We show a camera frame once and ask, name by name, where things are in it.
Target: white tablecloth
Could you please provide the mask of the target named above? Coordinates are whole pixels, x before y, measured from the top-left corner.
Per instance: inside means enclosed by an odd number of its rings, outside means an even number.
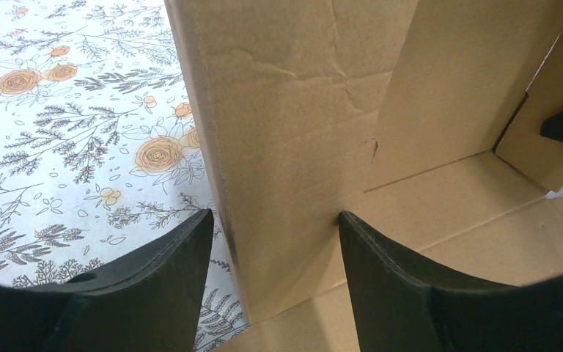
[[[0,285],[65,282],[207,207],[163,0],[0,0]],[[247,327],[226,253],[217,227],[196,351]]]

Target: corrugated cardboard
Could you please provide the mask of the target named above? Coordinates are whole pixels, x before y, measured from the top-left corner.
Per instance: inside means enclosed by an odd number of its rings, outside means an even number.
[[[470,274],[563,272],[563,214],[490,151],[563,29],[563,0],[167,6],[241,303],[260,322],[228,351],[353,351],[333,343],[347,315],[319,318],[349,310],[330,290],[345,280],[341,210]]]
[[[334,221],[361,196],[415,5],[167,1],[250,320],[344,282]]]
[[[255,324],[218,352],[359,352],[346,284]]]
[[[420,1],[367,189],[493,147],[563,28],[563,0]]]
[[[539,135],[549,117],[563,111],[563,33],[529,89],[529,98],[496,154],[552,191],[563,186],[563,143]]]
[[[467,181],[474,179],[474,174],[480,176],[480,182]],[[444,191],[447,187],[456,189],[452,187],[456,182],[463,182],[457,193]],[[359,213],[370,216],[370,211],[382,207],[383,200],[388,199],[387,208],[396,215],[386,221],[373,218],[372,225],[416,249],[425,244],[417,242],[413,234],[434,235],[434,244],[421,250],[433,260],[511,285],[563,274],[563,198],[544,199],[539,188],[491,153],[397,181],[378,191],[380,195],[368,197],[366,210]],[[474,195],[481,210],[473,209]],[[408,198],[414,198],[419,208],[394,206],[396,200],[408,203]],[[214,351],[359,351],[347,286],[254,324]]]

